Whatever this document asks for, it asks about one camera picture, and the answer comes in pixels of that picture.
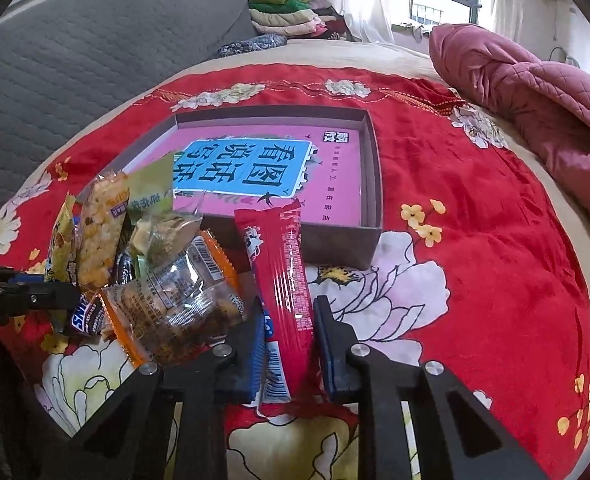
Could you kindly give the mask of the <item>yellow cream puff packet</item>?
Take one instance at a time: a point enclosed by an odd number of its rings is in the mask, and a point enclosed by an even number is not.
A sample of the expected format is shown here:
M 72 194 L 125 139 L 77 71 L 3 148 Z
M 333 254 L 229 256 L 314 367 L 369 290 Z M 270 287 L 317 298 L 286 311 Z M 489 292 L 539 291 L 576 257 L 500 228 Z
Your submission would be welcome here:
M 47 282 L 69 282 L 69 267 L 76 256 L 76 227 L 74 226 L 74 204 L 76 197 L 67 194 L 55 220 L 48 258 L 46 258 L 44 279 Z

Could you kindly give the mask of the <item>red stick snack packet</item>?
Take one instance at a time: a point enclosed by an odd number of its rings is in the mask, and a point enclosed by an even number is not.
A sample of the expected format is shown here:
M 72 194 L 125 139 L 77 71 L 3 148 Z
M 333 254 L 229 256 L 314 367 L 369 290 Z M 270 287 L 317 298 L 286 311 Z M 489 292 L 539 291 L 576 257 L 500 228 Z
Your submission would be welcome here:
M 319 382 L 312 304 L 301 256 L 301 205 L 237 209 L 234 221 L 265 315 L 268 369 L 263 402 L 306 401 L 318 393 Z

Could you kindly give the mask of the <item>snickers bar wrapper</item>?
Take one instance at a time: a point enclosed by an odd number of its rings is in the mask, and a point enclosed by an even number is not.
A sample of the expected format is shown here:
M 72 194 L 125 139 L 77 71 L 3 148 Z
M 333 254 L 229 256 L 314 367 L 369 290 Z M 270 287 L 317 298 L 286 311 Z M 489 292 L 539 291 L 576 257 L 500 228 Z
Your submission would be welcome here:
M 103 298 L 99 292 L 84 292 L 72 310 L 70 326 L 84 336 L 97 336 L 105 325 Z

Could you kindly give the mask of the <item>rice cracker snack packet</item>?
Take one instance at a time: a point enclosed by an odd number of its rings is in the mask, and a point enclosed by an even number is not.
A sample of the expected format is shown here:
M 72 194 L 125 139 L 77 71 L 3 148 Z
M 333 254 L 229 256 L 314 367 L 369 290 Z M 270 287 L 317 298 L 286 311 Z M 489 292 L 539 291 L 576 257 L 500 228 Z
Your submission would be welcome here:
M 124 171 L 103 174 L 92 182 L 80 217 L 76 266 L 82 288 L 98 289 L 108 283 L 129 200 Z

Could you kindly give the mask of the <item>clear orange-edged snack bag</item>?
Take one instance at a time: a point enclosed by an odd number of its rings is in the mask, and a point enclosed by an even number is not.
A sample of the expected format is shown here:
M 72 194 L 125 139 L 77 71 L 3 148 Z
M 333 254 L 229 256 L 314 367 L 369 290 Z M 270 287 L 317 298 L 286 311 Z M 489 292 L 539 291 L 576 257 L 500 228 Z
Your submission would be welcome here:
M 101 290 L 117 341 L 135 367 L 178 364 L 247 319 L 239 278 L 208 231 L 173 262 Z

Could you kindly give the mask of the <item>red floral bedspread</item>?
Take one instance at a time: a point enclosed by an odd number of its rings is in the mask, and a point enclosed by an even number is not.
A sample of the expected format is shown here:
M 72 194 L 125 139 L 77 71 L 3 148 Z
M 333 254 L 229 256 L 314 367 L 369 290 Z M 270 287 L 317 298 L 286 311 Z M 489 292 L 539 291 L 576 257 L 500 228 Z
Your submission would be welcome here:
M 460 102 L 425 79 L 359 68 L 246 65 L 147 93 L 48 163 L 0 210 L 0 264 L 43 270 L 55 218 L 158 119 L 242 105 L 366 110 L 383 171 L 384 231 L 372 266 L 309 266 L 313 294 L 395 361 L 449 367 L 553 479 L 590 437 L 590 302 L 540 181 L 494 141 L 452 125 Z

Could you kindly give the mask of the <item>green tea snack packet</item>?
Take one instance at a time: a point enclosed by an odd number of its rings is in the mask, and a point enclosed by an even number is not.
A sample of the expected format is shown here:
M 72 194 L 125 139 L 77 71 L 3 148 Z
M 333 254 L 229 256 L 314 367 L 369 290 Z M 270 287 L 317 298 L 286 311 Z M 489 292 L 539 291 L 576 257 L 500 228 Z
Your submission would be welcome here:
M 146 214 L 173 209 L 174 162 L 175 154 L 170 152 L 130 174 L 128 216 L 132 224 Z

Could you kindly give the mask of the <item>grey quilted headboard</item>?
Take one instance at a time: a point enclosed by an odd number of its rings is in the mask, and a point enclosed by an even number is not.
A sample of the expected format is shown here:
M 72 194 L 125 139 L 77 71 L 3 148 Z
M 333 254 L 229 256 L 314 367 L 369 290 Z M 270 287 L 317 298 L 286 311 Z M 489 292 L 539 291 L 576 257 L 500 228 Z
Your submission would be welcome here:
M 95 119 L 254 36 L 247 0 L 48 0 L 0 24 L 0 209 Z

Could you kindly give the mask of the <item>grey cardboard box lid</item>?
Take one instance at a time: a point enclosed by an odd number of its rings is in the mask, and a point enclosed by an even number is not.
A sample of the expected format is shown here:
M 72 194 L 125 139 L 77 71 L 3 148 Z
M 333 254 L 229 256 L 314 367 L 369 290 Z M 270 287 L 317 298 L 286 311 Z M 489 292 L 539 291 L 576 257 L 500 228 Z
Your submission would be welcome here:
M 353 107 L 253 105 L 181 110 L 108 164 L 132 174 L 175 156 L 173 205 L 197 208 L 225 248 L 237 209 L 301 205 L 309 263 L 370 266 L 383 231 L 383 180 L 370 114 Z

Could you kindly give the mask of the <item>pink quilted blanket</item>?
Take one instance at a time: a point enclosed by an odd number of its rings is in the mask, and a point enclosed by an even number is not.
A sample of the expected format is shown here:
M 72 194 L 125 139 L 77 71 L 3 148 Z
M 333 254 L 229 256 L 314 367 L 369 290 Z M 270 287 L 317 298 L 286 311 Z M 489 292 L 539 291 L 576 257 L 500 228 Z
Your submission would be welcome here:
M 447 84 L 511 122 L 590 217 L 590 75 L 472 24 L 434 27 L 429 56 Z

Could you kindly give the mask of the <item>stack of folded clothes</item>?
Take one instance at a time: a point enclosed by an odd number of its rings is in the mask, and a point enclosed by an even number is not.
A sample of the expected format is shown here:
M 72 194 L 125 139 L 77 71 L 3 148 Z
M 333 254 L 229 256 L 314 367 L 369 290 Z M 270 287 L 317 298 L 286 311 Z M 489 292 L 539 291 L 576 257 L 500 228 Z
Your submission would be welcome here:
M 285 39 L 353 38 L 327 0 L 247 0 L 252 25 L 260 35 Z

